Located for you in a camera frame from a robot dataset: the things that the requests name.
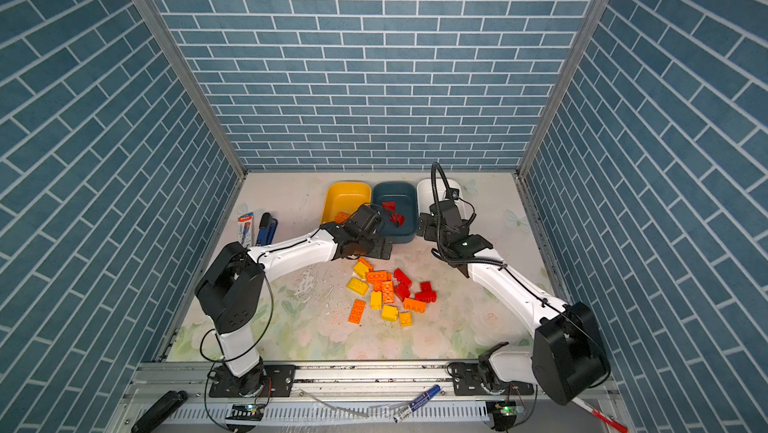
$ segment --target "pile of toy bricks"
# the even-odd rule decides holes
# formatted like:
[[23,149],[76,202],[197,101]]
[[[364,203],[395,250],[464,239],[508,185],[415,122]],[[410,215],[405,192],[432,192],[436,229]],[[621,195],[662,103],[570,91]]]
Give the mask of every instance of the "pile of toy bricks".
[[[352,268],[360,278],[352,276],[350,283],[346,286],[360,296],[368,293],[369,284],[373,287],[371,291],[371,309],[382,310],[382,319],[388,322],[396,322],[400,318],[401,326],[410,326],[413,324],[411,312],[424,313],[427,303],[437,301],[437,293],[432,291],[430,282],[420,283],[421,291],[411,298],[411,279],[402,272],[400,268],[390,275],[387,271],[373,271],[373,265],[365,259],[360,258]],[[399,313],[398,308],[394,306],[395,297],[400,300],[402,307],[408,311]],[[350,313],[350,323],[360,324],[362,313],[366,310],[366,302],[356,299]]]

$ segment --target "metal corner post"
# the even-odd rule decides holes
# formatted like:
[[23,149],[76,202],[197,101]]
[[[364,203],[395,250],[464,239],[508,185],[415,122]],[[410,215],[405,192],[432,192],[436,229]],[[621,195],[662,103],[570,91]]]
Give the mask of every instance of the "metal corner post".
[[239,179],[245,178],[246,168],[240,157],[237,155],[232,142],[226,136],[224,128],[216,118],[216,113],[210,106],[208,99],[205,96],[200,84],[197,82],[192,70],[189,68],[187,61],[184,59],[184,54],[181,53],[178,44],[173,35],[170,34],[168,26],[165,24],[163,17],[160,15],[158,6],[153,0],[132,0],[136,9],[144,22],[147,24],[147,28],[152,33],[152,36],[158,42],[160,49],[163,51],[170,67],[174,69],[176,76],[178,76],[187,94],[190,95],[190,99],[197,107],[197,112],[205,121],[211,134],[214,135],[216,143],[224,152],[226,159],[230,162],[230,165],[235,170]]
[[581,27],[579,28],[578,33],[576,33],[576,38],[568,52],[568,57],[565,59],[565,62],[563,62],[563,67],[558,76],[558,80],[554,84],[552,92],[550,93],[547,102],[544,104],[542,115],[536,123],[533,138],[531,138],[528,147],[525,149],[525,153],[523,153],[523,158],[521,159],[520,167],[518,168],[518,175],[521,178],[525,178],[528,175],[528,170],[530,170],[533,165],[536,153],[538,153],[539,148],[542,146],[542,142],[549,130],[549,126],[554,120],[554,116],[558,113],[558,108],[565,97],[565,92],[568,90],[568,86],[570,86],[571,81],[573,80],[578,64],[581,63],[581,58],[584,56],[587,46],[589,46],[592,34],[594,34],[595,30],[598,28],[598,23],[600,22],[600,18],[602,17],[603,12],[605,12],[605,7],[607,5],[608,0],[592,0],[589,4],[587,13],[584,15],[584,20],[581,22]]

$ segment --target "yellow bin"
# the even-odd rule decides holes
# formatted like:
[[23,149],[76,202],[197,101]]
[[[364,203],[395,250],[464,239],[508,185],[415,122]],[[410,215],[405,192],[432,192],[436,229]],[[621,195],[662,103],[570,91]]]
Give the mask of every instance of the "yellow bin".
[[341,181],[333,183],[326,194],[321,223],[334,221],[342,212],[352,215],[363,203],[371,202],[371,187],[364,182]]

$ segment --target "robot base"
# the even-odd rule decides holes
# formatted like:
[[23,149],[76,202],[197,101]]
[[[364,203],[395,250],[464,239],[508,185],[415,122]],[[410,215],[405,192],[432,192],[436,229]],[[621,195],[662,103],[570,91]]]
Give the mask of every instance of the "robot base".
[[[266,399],[268,395],[273,398],[287,398],[293,388],[293,375],[296,373],[294,365],[267,365],[262,361],[254,368],[237,378],[226,365],[217,366],[210,373],[212,385],[208,391],[210,398],[243,398],[258,396]],[[264,391],[264,387],[270,387],[272,392]]]

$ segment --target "robotic arm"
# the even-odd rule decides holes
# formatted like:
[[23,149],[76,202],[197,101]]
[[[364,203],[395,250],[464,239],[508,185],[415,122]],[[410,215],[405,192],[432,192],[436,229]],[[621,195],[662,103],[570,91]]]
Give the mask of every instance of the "robotic arm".
[[[438,197],[436,172],[446,197]],[[432,255],[483,285],[515,313],[534,338],[533,356],[499,345],[480,358],[481,375],[490,391],[510,381],[539,384],[560,405],[610,374],[597,322],[583,303],[568,305],[511,268],[493,245],[470,235],[475,213],[465,220],[456,207],[458,190],[449,188],[442,168],[432,166],[434,203],[422,213],[418,235],[434,241]],[[383,218],[362,205],[345,222],[325,223],[312,234],[269,246],[226,245],[197,284],[195,294],[216,327],[223,360],[242,396],[263,384],[264,363],[256,351],[249,322],[256,312],[264,278],[274,280],[303,266],[368,255],[381,248]]]

